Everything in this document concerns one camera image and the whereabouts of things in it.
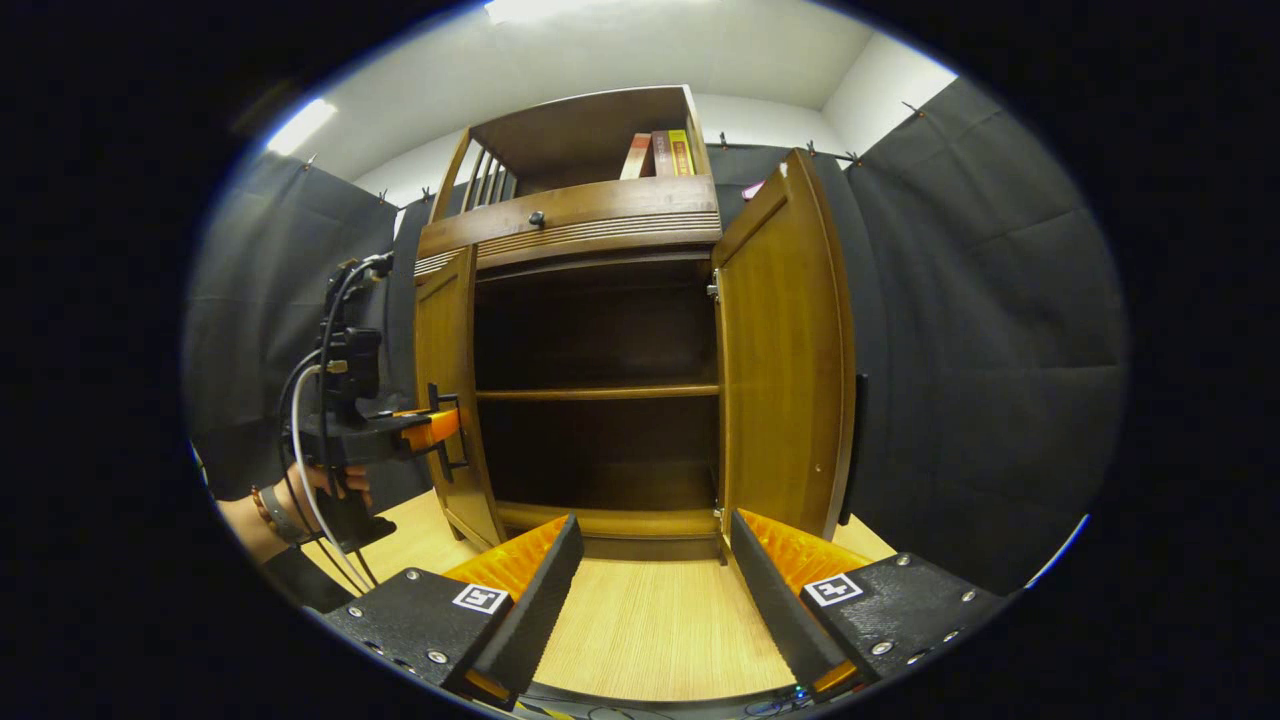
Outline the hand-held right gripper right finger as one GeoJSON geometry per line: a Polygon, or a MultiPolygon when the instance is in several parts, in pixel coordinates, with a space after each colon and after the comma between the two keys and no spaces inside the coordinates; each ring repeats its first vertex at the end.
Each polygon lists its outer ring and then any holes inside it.
{"type": "Polygon", "coordinates": [[[872,561],[744,509],[730,516],[730,550],[805,700],[896,682],[1006,607],[1004,596],[918,555],[872,561]]]}

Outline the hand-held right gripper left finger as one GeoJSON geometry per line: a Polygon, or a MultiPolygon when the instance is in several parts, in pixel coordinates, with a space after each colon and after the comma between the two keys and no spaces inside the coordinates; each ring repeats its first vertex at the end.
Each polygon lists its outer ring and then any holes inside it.
{"type": "Polygon", "coordinates": [[[572,514],[444,573],[408,568],[323,623],[431,688],[512,710],[530,687],[584,557],[572,514]]]}

